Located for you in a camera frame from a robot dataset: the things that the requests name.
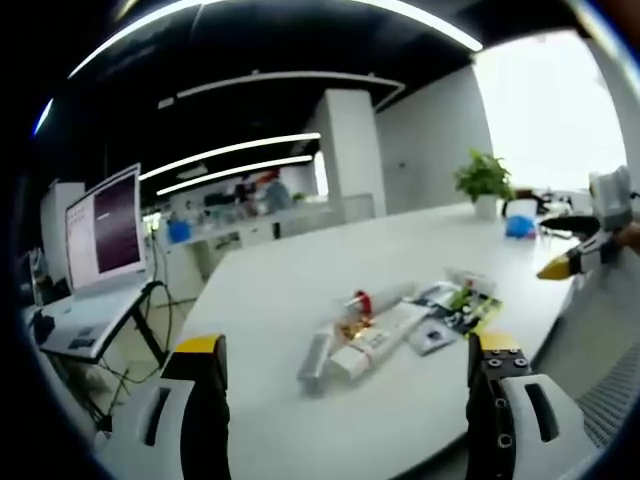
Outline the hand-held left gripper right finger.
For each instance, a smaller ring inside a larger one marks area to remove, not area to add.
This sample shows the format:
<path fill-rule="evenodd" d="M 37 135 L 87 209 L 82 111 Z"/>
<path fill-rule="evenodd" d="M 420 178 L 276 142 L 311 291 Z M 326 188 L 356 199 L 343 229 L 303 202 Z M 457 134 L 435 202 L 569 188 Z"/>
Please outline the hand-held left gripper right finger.
<path fill-rule="evenodd" d="M 578 479 L 591 463 L 584 414 L 506 333 L 470 333 L 468 479 Z"/>

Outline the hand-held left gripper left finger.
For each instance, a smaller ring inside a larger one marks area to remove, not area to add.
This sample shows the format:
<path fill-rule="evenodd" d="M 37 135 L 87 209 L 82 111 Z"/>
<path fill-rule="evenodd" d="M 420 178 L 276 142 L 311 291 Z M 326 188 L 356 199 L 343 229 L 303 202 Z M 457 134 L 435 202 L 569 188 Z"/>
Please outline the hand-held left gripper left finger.
<path fill-rule="evenodd" d="M 179 343 L 114 415 L 100 463 L 113 479 L 229 479 L 226 338 Z"/>

